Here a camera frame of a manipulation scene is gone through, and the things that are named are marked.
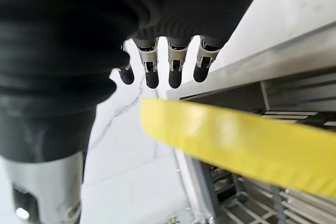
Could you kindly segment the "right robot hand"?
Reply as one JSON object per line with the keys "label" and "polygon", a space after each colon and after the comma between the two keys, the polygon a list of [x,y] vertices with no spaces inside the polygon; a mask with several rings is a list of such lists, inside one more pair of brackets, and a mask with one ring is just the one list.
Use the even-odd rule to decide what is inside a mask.
{"label": "right robot hand", "polygon": [[97,105],[132,84],[132,39],[149,88],[157,43],[168,40],[169,84],[181,84],[191,39],[201,38],[203,82],[253,0],[1,0],[1,157],[23,223],[79,223],[81,185]]}

